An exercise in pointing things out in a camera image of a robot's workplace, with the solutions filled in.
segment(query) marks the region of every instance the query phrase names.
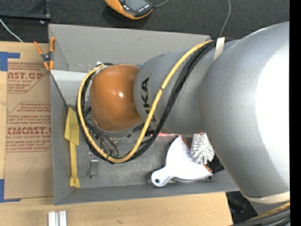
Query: cardboard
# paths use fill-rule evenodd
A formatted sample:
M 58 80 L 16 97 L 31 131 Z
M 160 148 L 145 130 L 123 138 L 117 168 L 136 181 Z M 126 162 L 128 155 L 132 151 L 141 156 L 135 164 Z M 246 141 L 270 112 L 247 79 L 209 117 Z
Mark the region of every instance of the cardboard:
M 1 224 L 47 225 L 50 211 L 67 211 L 67 224 L 110 226 L 233 225 L 225 193 L 53 206 L 53 198 L 0 203 Z
M 40 46 L 49 51 L 47 44 Z M 52 196 L 49 72 L 33 43 L 0 42 L 0 51 L 12 54 L 7 64 L 4 199 Z

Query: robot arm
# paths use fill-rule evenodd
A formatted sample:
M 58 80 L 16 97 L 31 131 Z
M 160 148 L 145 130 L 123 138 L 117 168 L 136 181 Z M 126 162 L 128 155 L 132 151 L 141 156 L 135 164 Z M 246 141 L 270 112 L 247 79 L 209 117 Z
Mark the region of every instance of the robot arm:
M 226 42 L 224 52 L 215 61 L 213 42 L 189 52 L 181 50 L 157 56 L 136 70 L 135 75 L 127 75 L 131 84 L 121 83 L 121 89 L 117 88 L 111 96 L 125 96 L 119 94 L 120 90 L 133 91 L 130 101 L 120 103 L 122 108 L 131 105 L 127 110 L 133 117 L 126 120 L 132 123 L 121 129 L 110 128 L 109 133 L 112 137 L 124 136 L 141 126 L 142 121 L 149 123 L 147 127 L 154 130 L 159 127 L 165 133 L 206 132 L 218 158 L 247 199 L 267 205 L 289 201 L 289 23 Z M 174 75 L 164 84 L 179 61 Z M 97 76 L 91 86 L 91 101 Z M 158 91 L 162 94 L 159 101 Z M 169 115 L 162 124 L 166 110 Z M 92 104 L 94 115 L 96 111 L 97 105 Z M 108 129 L 99 130 L 108 133 Z M 134 155 L 140 142 L 122 162 Z M 114 161 L 108 155 L 104 157 Z

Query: cardboard box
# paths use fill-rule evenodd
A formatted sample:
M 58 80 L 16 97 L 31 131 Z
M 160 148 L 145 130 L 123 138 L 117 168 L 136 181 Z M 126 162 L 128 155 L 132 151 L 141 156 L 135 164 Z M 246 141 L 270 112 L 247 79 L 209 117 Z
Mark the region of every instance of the cardboard box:
M 0 42 L 0 51 L 2 64 L 8 57 L 4 198 L 52 196 L 49 72 L 33 43 Z

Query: yellow spatula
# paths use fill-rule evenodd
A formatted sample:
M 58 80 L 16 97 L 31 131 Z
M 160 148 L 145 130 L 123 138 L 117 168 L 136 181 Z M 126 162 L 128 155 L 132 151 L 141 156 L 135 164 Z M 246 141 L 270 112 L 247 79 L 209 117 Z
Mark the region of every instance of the yellow spatula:
M 65 127 L 65 139 L 69 141 L 70 145 L 70 161 L 71 161 L 71 177 L 70 186 L 79 188 L 79 178 L 77 176 L 77 162 L 76 162 L 76 148 L 79 144 L 79 124 L 76 118 L 76 113 L 69 107 L 66 127 Z

